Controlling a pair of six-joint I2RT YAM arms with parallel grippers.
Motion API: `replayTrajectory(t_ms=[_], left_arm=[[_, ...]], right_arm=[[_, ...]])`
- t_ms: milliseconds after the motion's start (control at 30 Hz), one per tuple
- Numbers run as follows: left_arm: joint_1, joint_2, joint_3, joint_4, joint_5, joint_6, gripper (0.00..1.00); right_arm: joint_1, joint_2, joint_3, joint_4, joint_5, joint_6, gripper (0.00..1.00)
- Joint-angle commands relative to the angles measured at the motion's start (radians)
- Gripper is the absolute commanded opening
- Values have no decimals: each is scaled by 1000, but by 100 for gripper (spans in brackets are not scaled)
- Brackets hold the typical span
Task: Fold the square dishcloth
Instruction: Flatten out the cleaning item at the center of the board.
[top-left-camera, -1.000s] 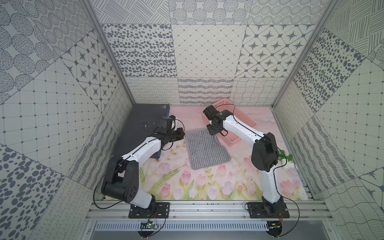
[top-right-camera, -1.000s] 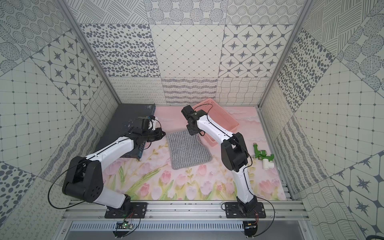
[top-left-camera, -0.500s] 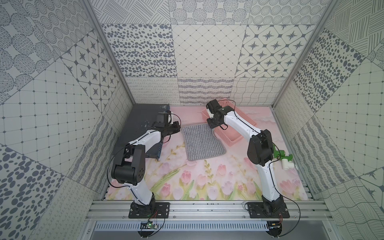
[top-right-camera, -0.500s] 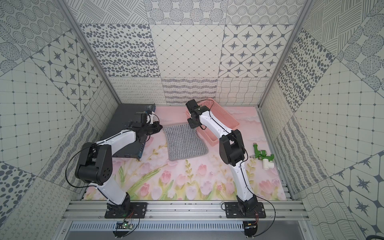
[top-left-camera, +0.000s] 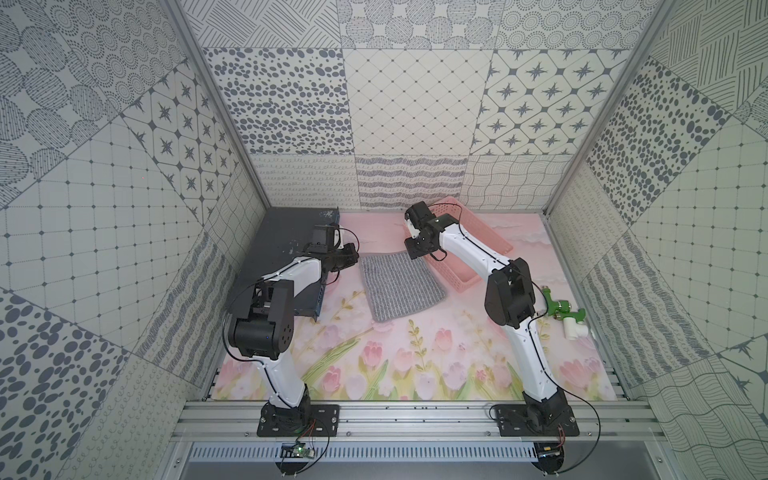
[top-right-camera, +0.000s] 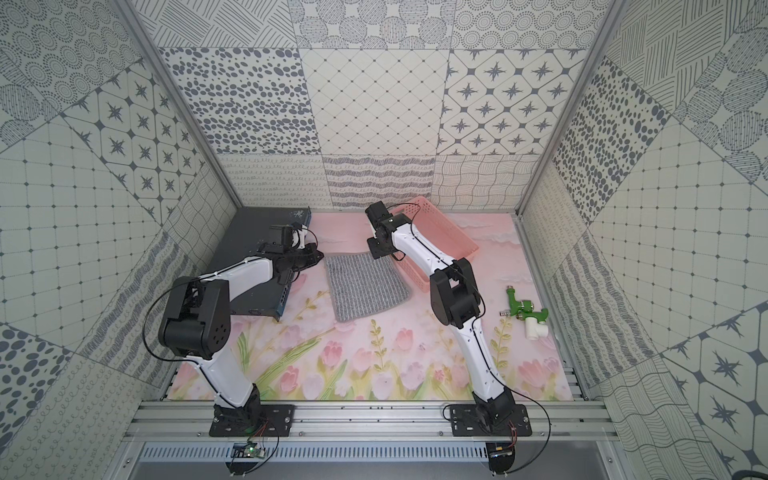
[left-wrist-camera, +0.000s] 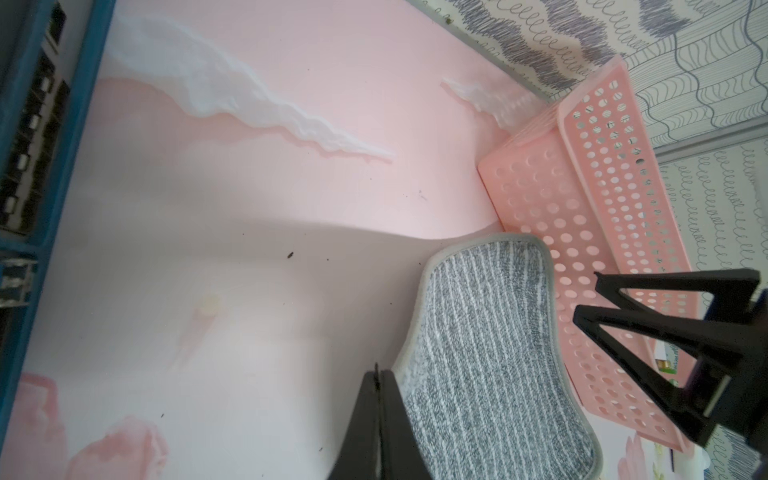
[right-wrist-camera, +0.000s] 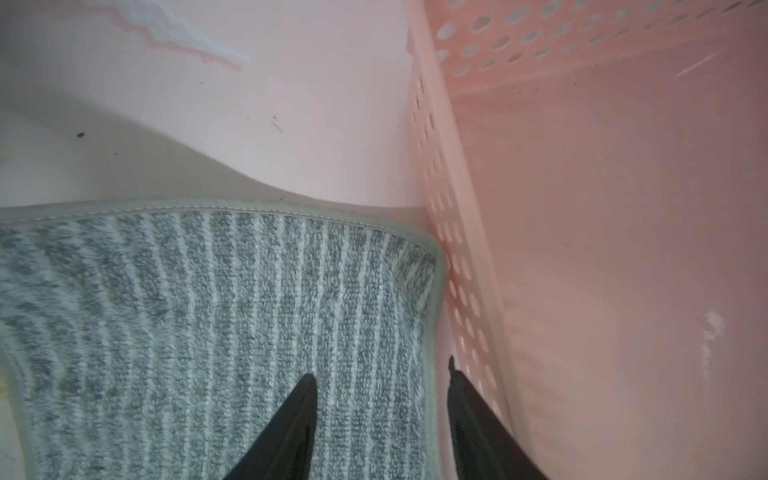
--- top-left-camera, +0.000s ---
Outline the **grey striped square dishcloth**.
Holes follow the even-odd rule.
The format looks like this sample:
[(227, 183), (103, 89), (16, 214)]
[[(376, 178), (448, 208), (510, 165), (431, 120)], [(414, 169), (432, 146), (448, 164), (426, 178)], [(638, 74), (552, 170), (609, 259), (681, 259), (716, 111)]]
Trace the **grey striped square dishcloth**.
[(447, 293), (422, 258), (407, 252), (372, 254), (360, 260), (373, 320), (385, 323), (428, 310)]

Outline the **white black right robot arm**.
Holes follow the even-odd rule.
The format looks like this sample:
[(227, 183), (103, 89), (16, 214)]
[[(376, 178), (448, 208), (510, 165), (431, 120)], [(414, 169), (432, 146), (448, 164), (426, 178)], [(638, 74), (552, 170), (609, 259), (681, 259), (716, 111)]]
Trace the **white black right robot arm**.
[(482, 243), (450, 214), (435, 215), (423, 202), (404, 214), (409, 237), (404, 245), (412, 259), (441, 252), (454, 256), (486, 281), (484, 308), (509, 338), (523, 385), (528, 427), (543, 433), (564, 416), (568, 401), (552, 377), (538, 336), (536, 294), (528, 264), (510, 259)]

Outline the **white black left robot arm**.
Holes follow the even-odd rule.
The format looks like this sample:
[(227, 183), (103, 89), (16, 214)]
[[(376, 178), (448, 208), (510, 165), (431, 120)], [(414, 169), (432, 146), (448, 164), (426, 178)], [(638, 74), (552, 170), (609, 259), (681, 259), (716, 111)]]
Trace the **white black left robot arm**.
[(308, 387), (295, 370), (289, 347), (293, 339), (294, 298), (327, 273), (359, 260), (352, 243), (314, 249), (256, 280), (246, 290), (243, 318), (234, 317), (223, 333), (225, 351), (241, 363), (255, 363), (269, 387), (268, 410), (306, 419), (311, 411)]

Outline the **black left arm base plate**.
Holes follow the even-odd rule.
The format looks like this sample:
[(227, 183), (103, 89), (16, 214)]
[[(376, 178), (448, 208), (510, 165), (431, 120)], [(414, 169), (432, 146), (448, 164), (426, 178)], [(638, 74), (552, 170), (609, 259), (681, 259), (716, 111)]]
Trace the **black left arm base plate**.
[(318, 437), (335, 437), (340, 414), (338, 404), (311, 404), (308, 407), (278, 408), (265, 404), (257, 428), (257, 436), (263, 438), (298, 438), (312, 434)]

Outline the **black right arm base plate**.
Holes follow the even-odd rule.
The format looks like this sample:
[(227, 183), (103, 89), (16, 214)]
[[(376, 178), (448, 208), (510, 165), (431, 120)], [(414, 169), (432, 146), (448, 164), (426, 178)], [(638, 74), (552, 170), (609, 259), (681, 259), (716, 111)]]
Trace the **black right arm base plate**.
[(490, 409), (501, 437), (577, 437), (580, 429), (570, 405), (558, 409), (553, 416), (536, 412), (524, 404), (496, 404)]

